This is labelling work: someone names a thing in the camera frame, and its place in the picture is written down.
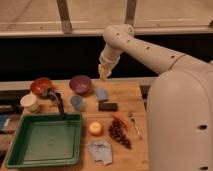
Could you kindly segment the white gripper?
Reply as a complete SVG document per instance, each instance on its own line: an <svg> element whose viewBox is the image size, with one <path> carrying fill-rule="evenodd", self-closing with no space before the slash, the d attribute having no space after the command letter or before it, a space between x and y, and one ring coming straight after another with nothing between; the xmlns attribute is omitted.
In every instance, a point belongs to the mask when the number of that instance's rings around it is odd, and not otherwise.
<svg viewBox="0 0 213 171"><path fill-rule="evenodd" d="M99 57L100 64L98 65L98 73L101 80L105 81L107 77L112 74L112 69L117 65L120 60L120 51L112 47L105 46Z"/></svg>

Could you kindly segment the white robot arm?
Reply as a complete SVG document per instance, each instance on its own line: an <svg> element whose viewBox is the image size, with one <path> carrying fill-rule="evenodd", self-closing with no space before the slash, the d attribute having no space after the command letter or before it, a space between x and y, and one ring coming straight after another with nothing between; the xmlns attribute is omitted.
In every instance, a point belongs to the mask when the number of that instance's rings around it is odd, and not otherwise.
<svg viewBox="0 0 213 171"><path fill-rule="evenodd" d="M125 52L158 77L147 97L151 171L213 171L213 65L134 37L129 24L103 32L105 80Z"/></svg>

